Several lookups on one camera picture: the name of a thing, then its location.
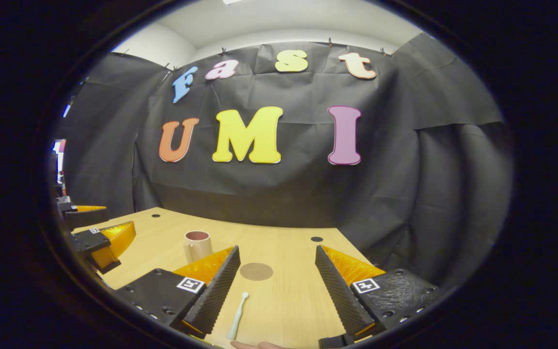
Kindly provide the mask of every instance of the mug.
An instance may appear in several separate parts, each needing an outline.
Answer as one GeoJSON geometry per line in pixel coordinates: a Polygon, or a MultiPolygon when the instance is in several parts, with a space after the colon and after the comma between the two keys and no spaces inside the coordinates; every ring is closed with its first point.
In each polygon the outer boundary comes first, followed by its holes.
{"type": "Polygon", "coordinates": [[[184,255],[187,263],[193,263],[211,254],[210,234],[199,230],[184,234],[184,255]]]}

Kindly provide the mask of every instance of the table surface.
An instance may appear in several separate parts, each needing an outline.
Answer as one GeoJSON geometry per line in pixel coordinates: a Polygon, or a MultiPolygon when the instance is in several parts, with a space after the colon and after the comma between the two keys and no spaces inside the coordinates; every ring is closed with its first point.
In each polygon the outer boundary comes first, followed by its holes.
{"type": "Polygon", "coordinates": [[[249,297],[236,335],[239,342],[257,345],[267,341],[286,348],[317,349],[320,338],[345,333],[314,263],[316,246],[325,245],[370,264],[336,228],[264,227],[214,221],[157,207],[73,232],[126,221],[135,222],[137,236],[120,256],[122,264],[102,275],[113,289],[155,268],[173,271],[186,265],[184,234],[192,230],[210,234],[213,252],[238,245],[241,265],[264,263],[273,269],[273,276],[262,281],[236,274],[213,332],[204,339],[225,349],[232,349],[226,335],[242,292],[248,292],[249,297]],[[312,237],[324,240],[315,242],[312,237]]]}

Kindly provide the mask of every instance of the finger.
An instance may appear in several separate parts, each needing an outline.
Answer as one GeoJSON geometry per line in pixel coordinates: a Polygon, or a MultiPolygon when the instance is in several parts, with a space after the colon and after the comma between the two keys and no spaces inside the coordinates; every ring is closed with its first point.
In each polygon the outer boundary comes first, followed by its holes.
{"type": "Polygon", "coordinates": [[[268,342],[261,342],[257,345],[259,349],[286,349],[284,347],[279,347],[277,344],[268,343],[268,342]]]}
{"type": "Polygon", "coordinates": [[[236,349],[257,349],[255,345],[245,344],[235,340],[231,341],[230,344],[232,345],[232,347],[235,347],[236,349]]]}

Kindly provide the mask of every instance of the round mat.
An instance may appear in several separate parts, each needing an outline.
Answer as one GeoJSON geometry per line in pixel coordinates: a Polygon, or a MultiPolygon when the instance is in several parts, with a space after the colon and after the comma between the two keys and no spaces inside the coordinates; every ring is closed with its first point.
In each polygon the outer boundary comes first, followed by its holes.
{"type": "Polygon", "coordinates": [[[266,280],[273,276],[273,268],[263,263],[248,263],[241,266],[241,275],[248,280],[266,280]]]}

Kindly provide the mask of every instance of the white spoon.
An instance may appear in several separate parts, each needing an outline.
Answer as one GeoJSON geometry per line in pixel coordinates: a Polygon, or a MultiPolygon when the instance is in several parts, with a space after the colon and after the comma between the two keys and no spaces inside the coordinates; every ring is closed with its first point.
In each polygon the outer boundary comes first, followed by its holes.
{"type": "Polygon", "coordinates": [[[230,327],[230,331],[228,332],[228,339],[235,340],[236,339],[236,331],[238,330],[238,323],[240,322],[240,318],[242,316],[242,305],[244,304],[244,300],[248,297],[248,293],[242,292],[242,301],[241,305],[238,307],[236,311],[236,315],[234,316],[234,322],[232,322],[232,327],[230,327]]]}

